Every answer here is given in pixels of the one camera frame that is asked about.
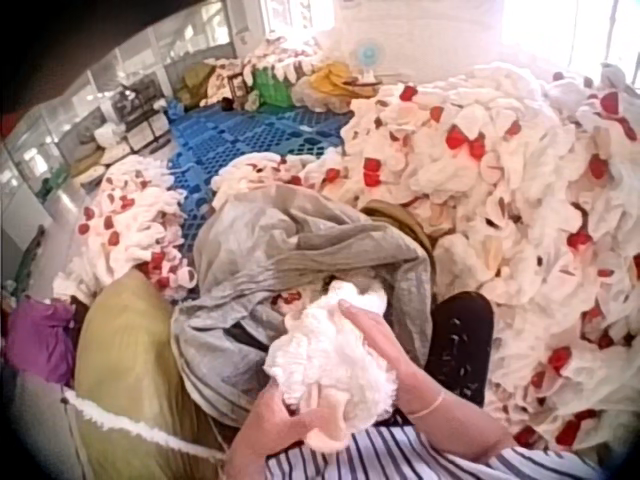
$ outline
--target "window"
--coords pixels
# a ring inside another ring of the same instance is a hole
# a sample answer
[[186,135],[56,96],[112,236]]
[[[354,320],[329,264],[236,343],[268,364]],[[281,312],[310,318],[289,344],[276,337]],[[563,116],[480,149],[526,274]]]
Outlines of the window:
[[596,79],[600,62],[632,81],[640,52],[637,0],[505,0],[503,40]]
[[265,31],[328,30],[334,26],[333,0],[262,0]]

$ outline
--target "yellow fabric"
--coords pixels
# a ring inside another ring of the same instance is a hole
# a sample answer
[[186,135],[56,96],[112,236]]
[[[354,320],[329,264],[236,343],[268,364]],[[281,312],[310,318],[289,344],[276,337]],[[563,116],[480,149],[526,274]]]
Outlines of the yellow fabric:
[[353,78],[353,73],[346,63],[332,62],[324,65],[311,75],[310,82],[314,90],[327,95],[349,98],[371,98],[376,96],[373,87],[349,87],[344,82]]
[[[76,391],[108,412],[220,449],[178,372],[169,340],[171,310],[137,270],[107,287],[80,335]],[[96,479],[217,478],[216,466],[207,460],[124,431],[103,431],[79,414],[78,424]]]

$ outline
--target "gold bracelet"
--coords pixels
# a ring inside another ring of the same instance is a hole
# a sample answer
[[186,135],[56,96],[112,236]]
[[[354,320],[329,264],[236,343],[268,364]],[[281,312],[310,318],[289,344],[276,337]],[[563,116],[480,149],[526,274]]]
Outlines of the gold bracelet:
[[418,413],[407,413],[407,417],[411,420],[413,420],[414,418],[423,417],[424,415],[427,415],[433,412],[436,408],[438,408],[438,406],[442,403],[442,400],[444,400],[444,390],[440,391],[440,395],[438,395],[438,398],[436,398],[436,401],[433,402],[433,405],[431,405],[429,408],[422,410],[421,412],[418,412]]

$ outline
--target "white rope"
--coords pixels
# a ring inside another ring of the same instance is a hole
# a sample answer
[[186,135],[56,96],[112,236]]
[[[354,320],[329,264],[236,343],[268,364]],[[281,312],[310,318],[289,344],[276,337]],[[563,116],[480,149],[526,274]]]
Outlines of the white rope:
[[134,436],[144,438],[148,442],[204,458],[212,463],[216,460],[225,459],[225,455],[216,450],[186,442],[145,423],[107,412],[95,403],[79,398],[73,390],[67,390],[64,393],[64,398],[77,408],[85,419],[95,423],[102,430],[125,430]]

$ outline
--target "hand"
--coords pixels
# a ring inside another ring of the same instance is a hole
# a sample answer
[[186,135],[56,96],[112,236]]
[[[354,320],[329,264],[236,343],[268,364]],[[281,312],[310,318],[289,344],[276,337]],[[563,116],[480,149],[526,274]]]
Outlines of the hand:
[[364,335],[364,340],[396,371],[398,393],[396,404],[401,410],[415,410],[414,387],[424,382],[426,374],[405,353],[393,330],[380,315],[356,307],[346,300],[338,303],[340,313]]
[[265,457],[302,440],[325,420],[328,420],[328,412],[319,408],[293,417],[289,415],[280,387],[271,380],[258,395],[231,445],[227,475],[231,478],[253,477],[249,472],[256,472],[258,466],[264,472]]

